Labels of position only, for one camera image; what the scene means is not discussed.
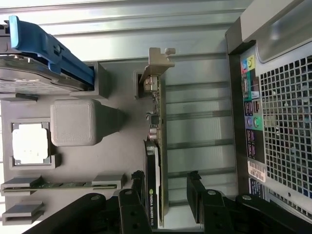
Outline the silver hard disk drive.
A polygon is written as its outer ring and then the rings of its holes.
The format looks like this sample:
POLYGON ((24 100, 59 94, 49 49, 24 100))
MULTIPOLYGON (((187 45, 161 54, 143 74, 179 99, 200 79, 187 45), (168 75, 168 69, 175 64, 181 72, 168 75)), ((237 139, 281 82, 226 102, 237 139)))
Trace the silver hard disk drive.
POLYGON ((0 94, 38 96, 93 90, 64 73, 51 72, 42 58, 13 49, 8 21, 0 23, 0 94))

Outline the grey plastic parts rack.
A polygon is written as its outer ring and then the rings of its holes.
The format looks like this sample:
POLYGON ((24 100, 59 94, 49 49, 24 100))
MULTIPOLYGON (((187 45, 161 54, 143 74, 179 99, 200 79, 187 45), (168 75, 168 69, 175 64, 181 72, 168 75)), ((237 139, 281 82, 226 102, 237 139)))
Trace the grey plastic parts rack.
POLYGON ((96 63, 98 88, 93 91, 41 90, 30 94, 0 93, 2 120, 2 152, 4 180, 16 177, 43 178, 48 182, 86 182, 99 174, 129 176, 145 167, 144 139, 149 132, 146 113, 152 109, 152 99, 137 98, 137 74, 147 66, 142 61, 96 63), (55 100, 96 99, 101 104, 119 110, 118 115, 102 117, 100 129, 113 124, 119 130, 105 136, 93 146, 58 146, 53 169, 19 169, 12 167, 12 127, 15 123, 49 121, 50 107, 55 100))

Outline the open black PC case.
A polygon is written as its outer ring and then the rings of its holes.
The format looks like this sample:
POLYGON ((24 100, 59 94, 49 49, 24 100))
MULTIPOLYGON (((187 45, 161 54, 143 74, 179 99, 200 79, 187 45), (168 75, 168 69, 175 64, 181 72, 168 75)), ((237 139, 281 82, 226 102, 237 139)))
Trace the open black PC case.
POLYGON ((225 40, 238 190, 312 224, 312 0, 253 0, 225 40))

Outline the green RAM stick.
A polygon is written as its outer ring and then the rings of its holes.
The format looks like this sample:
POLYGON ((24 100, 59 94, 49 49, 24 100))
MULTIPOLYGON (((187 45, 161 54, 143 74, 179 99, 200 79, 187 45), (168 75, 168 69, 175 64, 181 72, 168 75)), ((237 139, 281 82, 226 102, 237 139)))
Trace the green RAM stick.
POLYGON ((102 184, 93 185, 91 182, 66 182, 66 183, 52 183, 45 182, 32 185, 31 187, 8 187, 3 188, 4 192, 27 192, 38 190, 64 190, 64 189, 116 189, 116 184, 102 184))

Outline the silver CPU chip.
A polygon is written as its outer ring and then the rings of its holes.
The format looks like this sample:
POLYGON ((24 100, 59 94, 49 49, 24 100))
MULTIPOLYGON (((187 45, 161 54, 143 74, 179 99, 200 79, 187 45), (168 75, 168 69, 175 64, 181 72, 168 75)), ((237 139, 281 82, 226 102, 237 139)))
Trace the silver CPU chip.
POLYGON ((48 134, 41 124, 20 124, 12 137, 13 157, 21 164, 43 163, 48 157, 48 134))

